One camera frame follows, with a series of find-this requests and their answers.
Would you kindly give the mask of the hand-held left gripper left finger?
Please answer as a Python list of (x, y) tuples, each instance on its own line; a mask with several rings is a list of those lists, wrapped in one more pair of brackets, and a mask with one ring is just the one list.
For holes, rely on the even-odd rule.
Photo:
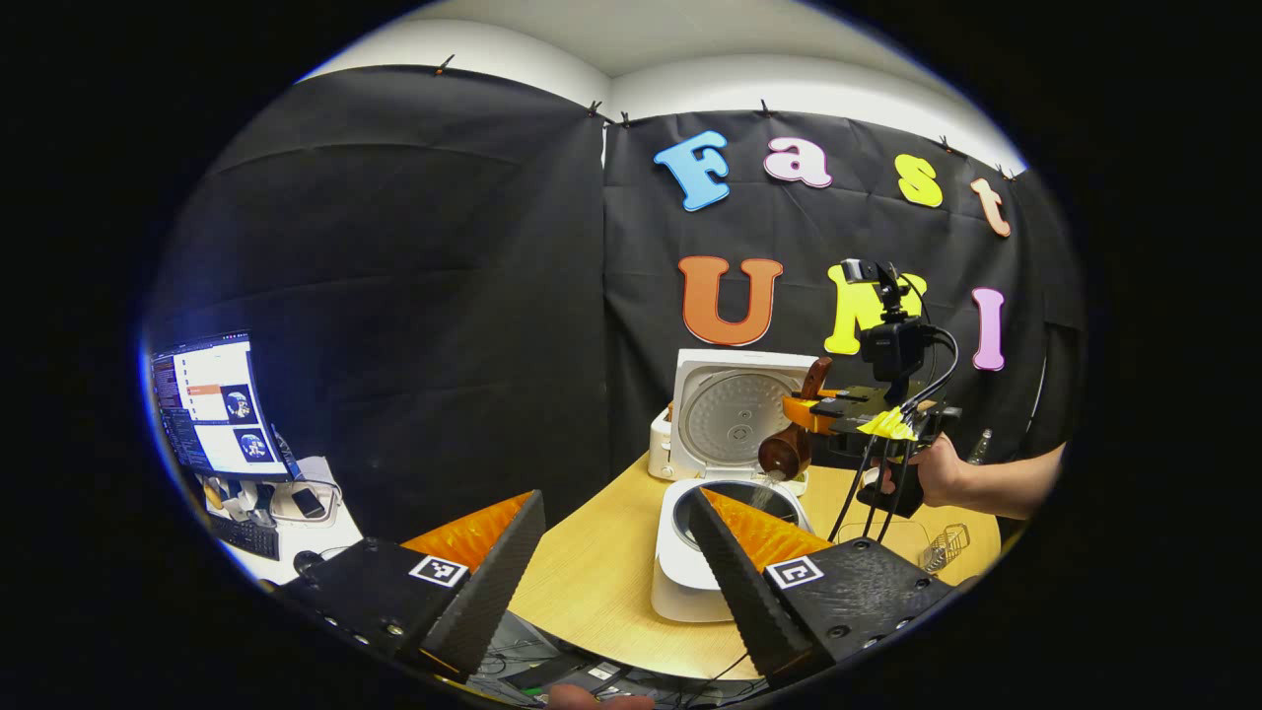
[(366, 536), (310, 560), (281, 585), (281, 602), (379, 657), (464, 681), (544, 531), (541, 491), (528, 491), (406, 544)]

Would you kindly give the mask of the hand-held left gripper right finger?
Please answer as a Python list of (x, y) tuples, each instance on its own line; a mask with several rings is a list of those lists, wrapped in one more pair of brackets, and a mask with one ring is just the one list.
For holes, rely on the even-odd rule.
[(690, 528), (721, 585), (753, 668), (772, 689), (853, 665), (906, 636), (954, 588), (873, 538), (813, 538), (814, 551), (775, 554), (758, 566), (721, 515), (729, 496), (693, 491)]

